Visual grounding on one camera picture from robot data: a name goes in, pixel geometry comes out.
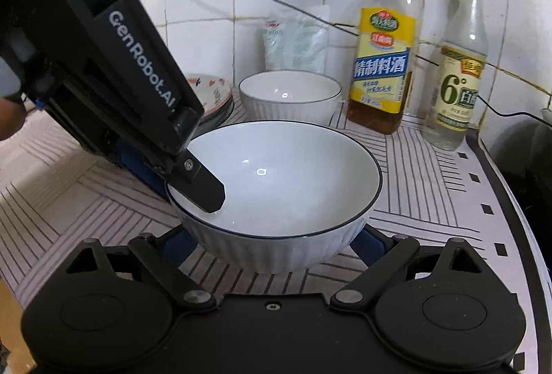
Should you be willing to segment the person left hand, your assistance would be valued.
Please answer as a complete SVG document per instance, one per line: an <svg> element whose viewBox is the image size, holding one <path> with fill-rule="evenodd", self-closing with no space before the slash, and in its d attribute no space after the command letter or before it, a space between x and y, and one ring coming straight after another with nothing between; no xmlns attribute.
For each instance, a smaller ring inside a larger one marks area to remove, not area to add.
<svg viewBox="0 0 552 374"><path fill-rule="evenodd" d="M20 96L0 99L0 139L12 137L23 126L26 110Z"/></svg>

